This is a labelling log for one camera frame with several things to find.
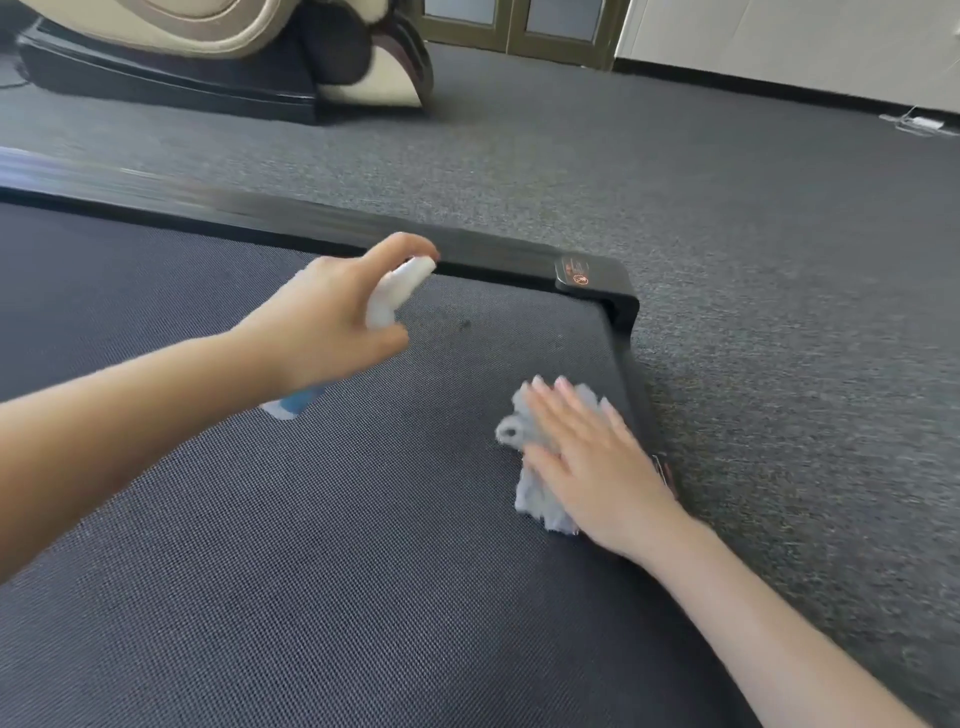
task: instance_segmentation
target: white wall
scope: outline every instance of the white wall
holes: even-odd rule
[[[616,55],[960,111],[960,0],[631,0]]]

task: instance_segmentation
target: hand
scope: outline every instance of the hand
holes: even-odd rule
[[[598,415],[564,377],[551,388],[536,376],[526,392],[540,428],[560,454],[528,445],[524,461],[593,541],[642,562],[644,549],[656,547],[648,543],[665,525],[691,520],[609,402],[602,402],[604,413]]]
[[[407,258],[439,257],[426,238],[395,232],[362,257],[318,257],[230,333],[266,359],[278,398],[341,379],[407,348],[401,324],[370,330],[370,294]]]

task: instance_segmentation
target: power cord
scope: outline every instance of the power cord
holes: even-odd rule
[[[940,73],[935,73],[930,77],[929,82],[927,82],[926,88],[930,88],[933,85],[933,82],[938,81],[941,77],[946,76],[950,70],[953,69],[957,63],[960,63],[960,58],[947,66]],[[953,132],[950,129],[944,128],[944,122],[938,121],[936,119],[930,119],[925,116],[911,116],[910,114],[917,110],[917,106],[914,105],[906,110],[900,116],[893,116],[888,113],[882,113],[880,118],[884,121],[892,121],[894,124],[894,129],[898,132],[907,132],[912,133],[914,136],[960,136],[960,133]]]

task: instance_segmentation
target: treadmill logo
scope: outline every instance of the treadmill logo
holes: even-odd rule
[[[590,283],[590,267],[583,261],[569,257],[564,260],[564,271],[566,279],[572,280],[577,285],[588,285]]]

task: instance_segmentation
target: gray carpet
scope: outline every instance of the gray carpet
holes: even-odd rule
[[[0,95],[0,145],[612,255],[689,507],[960,725],[960,143],[433,46],[432,118]]]

